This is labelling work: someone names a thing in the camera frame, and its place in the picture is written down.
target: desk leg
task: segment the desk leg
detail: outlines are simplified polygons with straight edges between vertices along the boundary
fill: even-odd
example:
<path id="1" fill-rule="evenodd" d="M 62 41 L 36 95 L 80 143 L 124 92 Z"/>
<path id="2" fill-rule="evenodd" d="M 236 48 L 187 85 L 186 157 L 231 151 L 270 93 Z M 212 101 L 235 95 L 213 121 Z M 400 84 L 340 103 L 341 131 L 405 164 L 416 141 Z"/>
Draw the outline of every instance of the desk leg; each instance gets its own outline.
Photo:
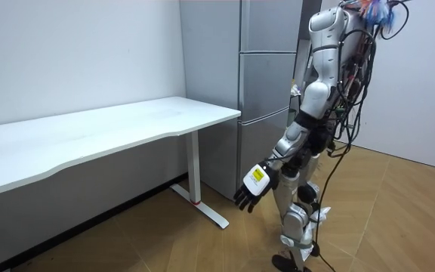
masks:
<path id="1" fill-rule="evenodd" d="M 199 175 L 199 142 L 197 131 L 186 134 L 187 145 L 187 169 L 189 172 L 189 191 L 178 184 L 171 186 L 171 189 L 179 193 L 187 201 L 191 202 L 196 208 L 207 215 L 219 227 L 226 228 L 230 223 L 220 216 L 213 209 L 201 202 L 201 178 Z"/>

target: humanoid robot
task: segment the humanoid robot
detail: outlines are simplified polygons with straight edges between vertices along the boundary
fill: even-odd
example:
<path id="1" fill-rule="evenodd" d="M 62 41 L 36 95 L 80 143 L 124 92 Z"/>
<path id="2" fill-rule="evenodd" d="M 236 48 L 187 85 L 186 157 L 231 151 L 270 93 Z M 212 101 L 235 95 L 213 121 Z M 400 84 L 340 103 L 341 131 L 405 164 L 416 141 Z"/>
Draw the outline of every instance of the humanoid robot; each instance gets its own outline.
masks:
<path id="1" fill-rule="evenodd" d="M 382 1 L 388 11 L 399 4 Z M 319 255 L 315 241 L 303 244 L 302 240 L 310 216 L 321 204 L 319 189 L 310 179 L 320 154 L 329 148 L 330 155 L 335 148 L 334 136 L 350 127 L 347 120 L 351 109 L 359 106 L 361 110 L 372 74 L 375 38 L 379 33 L 384 37 L 383 21 L 370 23 L 364 16 L 368 12 L 364 13 L 364 6 L 349 6 L 351 2 L 354 1 L 342 2 L 311 17 L 311 52 L 318 79 L 306 87 L 299 114 L 271 155 L 249 171 L 234 196 L 241 210 L 248 207 L 248 212 L 252 212 L 260 198 L 273 189 L 282 220 L 280 240 L 290 252 L 290 258 L 273 256 L 273 264 L 281 271 L 309 271 L 301 249 L 313 246 L 312 255 Z M 403 3 L 402 6 L 409 15 L 407 7 Z M 347 133 L 351 142 L 354 136 Z"/>

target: white wall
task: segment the white wall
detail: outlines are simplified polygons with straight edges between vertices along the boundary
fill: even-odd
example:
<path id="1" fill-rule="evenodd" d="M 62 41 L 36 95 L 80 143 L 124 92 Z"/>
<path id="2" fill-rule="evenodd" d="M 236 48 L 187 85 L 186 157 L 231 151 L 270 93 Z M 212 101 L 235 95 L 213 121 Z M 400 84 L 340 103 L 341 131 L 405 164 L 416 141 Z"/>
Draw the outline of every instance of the white wall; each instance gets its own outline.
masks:
<path id="1" fill-rule="evenodd" d="M 0 0 L 0 124 L 172 95 L 185 96 L 177 0 Z M 182 140 L 0 194 L 0 262 L 185 173 Z"/>
<path id="2" fill-rule="evenodd" d="M 178 8 L 0 0 L 0 123 L 184 96 Z"/>
<path id="3" fill-rule="evenodd" d="M 323 1 L 322 8 L 338 1 Z M 355 144 L 435 166 L 435 2 L 407 3 L 406 28 L 379 40 Z M 400 11 L 397 27 L 403 22 Z"/>

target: robot finger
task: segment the robot finger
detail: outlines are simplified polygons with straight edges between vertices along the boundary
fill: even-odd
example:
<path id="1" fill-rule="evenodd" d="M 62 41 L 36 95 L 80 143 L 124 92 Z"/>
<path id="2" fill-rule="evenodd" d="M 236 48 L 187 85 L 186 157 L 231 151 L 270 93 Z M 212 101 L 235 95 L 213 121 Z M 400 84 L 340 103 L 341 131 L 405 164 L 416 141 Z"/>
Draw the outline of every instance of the robot finger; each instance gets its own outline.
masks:
<path id="1" fill-rule="evenodd" d="M 234 205 L 239 206 L 239 204 L 241 203 L 241 201 L 246 197 L 246 194 L 243 193 L 241 190 L 239 191 L 241 194 L 238 195 L 238 197 L 236 198 L 236 200 L 234 201 Z"/>
<path id="2" fill-rule="evenodd" d="M 241 196 L 241 195 L 242 195 L 242 189 L 239 188 L 239 189 L 234 193 L 233 199 L 236 200 L 236 199 L 237 199 L 239 196 Z"/>
<path id="3" fill-rule="evenodd" d="M 247 195 L 246 198 L 241 202 L 239 209 L 244 210 L 250 201 L 251 201 L 251 194 Z"/>
<path id="4" fill-rule="evenodd" d="M 248 212 L 249 212 L 249 213 L 252 213 L 252 212 L 253 212 L 253 209 L 255 208 L 256 204 L 258 204 L 258 202 L 260 201 L 260 199 L 261 199 L 261 196 L 257 196 L 257 197 L 255 197 L 255 198 L 251 201 L 251 203 L 249 204 L 249 207 L 248 207 Z"/>

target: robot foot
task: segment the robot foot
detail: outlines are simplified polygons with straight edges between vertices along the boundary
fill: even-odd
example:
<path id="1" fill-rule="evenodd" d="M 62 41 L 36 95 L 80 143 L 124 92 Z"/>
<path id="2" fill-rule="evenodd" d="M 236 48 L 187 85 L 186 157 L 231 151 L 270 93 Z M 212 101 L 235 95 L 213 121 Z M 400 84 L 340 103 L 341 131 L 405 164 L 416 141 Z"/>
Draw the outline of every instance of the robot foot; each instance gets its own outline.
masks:
<path id="1" fill-rule="evenodd" d="M 285 258 L 281 255 L 274 255 L 271 258 L 271 262 L 276 267 L 276 269 L 282 272 L 311 272 L 311 270 L 306 267 L 304 268 L 303 271 L 298 270 L 295 261 L 293 261 L 293 259 Z"/>

